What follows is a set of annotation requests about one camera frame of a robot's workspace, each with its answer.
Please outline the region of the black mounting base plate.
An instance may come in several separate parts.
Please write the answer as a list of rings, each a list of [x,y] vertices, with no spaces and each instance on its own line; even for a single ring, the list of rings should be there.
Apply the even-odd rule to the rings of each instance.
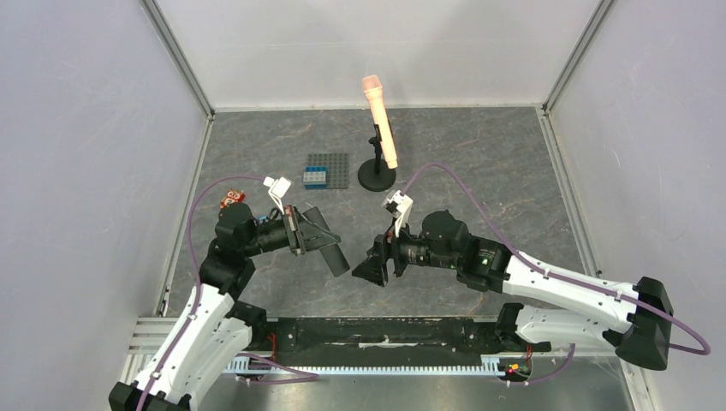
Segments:
[[[278,318],[254,328],[248,350],[285,366],[476,366],[483,355],[549,352],[492,319]]]

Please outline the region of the grey brick baseplate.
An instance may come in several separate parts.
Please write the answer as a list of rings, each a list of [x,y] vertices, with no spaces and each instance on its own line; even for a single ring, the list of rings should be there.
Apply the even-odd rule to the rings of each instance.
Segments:
[[[347,189],[350,186],[350,161],[348,153],[308,154],[306,158],[307,166],[324,166],[327,168],[328,186],[323,189]]]

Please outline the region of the blue grey toy brick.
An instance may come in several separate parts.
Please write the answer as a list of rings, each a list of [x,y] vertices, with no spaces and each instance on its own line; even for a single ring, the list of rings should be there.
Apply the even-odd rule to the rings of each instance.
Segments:
[[[307,166],[302,175],[305,189],[323,189],[328,186],[327,168],[324,166]]]

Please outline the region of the black microphone stand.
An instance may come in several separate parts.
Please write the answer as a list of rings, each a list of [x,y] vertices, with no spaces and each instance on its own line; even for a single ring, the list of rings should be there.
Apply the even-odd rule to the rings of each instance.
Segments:
[[[371,192],[383,192],[391,188],[396,182],[396,171],[390,169],[383,160],[383,149],[380,129],[374,125],[375,136],[369,139],[374,149],[374,158],[366,160],[358,168],[357,178],[359,184]]]

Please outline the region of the red owl toy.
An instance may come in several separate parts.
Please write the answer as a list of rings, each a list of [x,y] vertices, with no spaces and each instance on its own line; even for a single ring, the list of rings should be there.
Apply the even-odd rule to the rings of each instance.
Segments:
[[[233,204],[241,203],[244,201],[246,195],[242,190],[230,189],[220,200],[220,208],[224,209]]]

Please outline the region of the pink toy microphone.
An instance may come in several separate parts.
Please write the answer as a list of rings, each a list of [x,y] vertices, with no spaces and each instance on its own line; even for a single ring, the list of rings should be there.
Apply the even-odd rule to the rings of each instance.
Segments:
[[[384,159],[389,169],[397,169],[398,158],[387,110],[384,104],[382,83],[378,76],[373,74],[364,77],[361,81],[361,85],[363,93],[369,104],[373,121],[376,125],[378,125],[380,145]]]

